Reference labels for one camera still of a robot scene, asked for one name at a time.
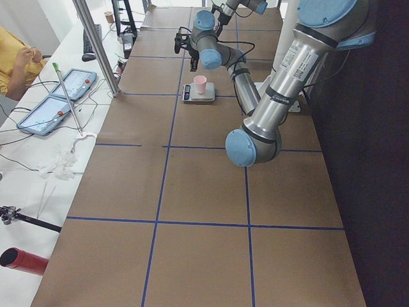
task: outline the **hand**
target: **hand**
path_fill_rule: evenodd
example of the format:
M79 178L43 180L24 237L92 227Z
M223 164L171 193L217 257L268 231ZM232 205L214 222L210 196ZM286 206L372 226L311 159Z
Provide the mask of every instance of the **hand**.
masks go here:
M35 52L30 47L21 48L14 61L15 67L24 68L33 60Z
M31 50L34 52L33 62L34 63L39 63L43 58L43 55L41 54L41 51L38 50L36 47L32 47Z

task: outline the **black tripod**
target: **black tripod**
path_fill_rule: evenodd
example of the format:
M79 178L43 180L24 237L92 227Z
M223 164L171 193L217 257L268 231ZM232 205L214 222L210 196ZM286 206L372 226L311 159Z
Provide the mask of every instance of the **black tripod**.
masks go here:
M40 227L44 227L50 230L54 230L55 232L60 232L61 227L56 226L44 221L41 221L39 219L35 219L33 217L25 216L24 214L18 213L21 209L16 209L16 207L11 206L11 207L0 207L0 216L1 220L3 221L4 225L10 225L14 219L19 219L21 221L34 224Z

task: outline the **computer mouse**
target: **computer mouse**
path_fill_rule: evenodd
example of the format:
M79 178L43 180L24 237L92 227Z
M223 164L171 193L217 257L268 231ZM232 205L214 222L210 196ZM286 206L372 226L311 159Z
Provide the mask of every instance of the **computer mouse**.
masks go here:
M93 54L93 53L84 53L84 54L82 55L82 58L81 58L81 60L82 60L83 62L92 61L93 59L96 59L96 56L95 56L95 54Z

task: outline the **keyboard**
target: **keyboard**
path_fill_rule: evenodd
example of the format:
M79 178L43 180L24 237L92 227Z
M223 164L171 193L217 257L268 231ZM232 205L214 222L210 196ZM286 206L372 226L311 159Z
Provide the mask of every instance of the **keyboard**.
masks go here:
M100 41L102 41L102 30L101 30L101 25L100 24L94 24L94 28L96 30L96 33L98 34L98 37L100 38ZM95 53L92 50L92 45L91 42L89 41L88 35L85 33L82 36L82 39L84 40L84 53Z

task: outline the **tablet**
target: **tablet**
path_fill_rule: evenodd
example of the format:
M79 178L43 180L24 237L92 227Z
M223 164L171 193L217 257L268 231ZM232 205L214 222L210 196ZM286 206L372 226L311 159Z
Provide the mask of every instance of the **tablet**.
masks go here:
M63 80L70 100L76 102L91 88L96 80L96 72L72 68L64 75ZM55 85L50 95L65 98L61 84Z
M47 96L17 124L17 128L45 136L52 132L69 112L68 101Z

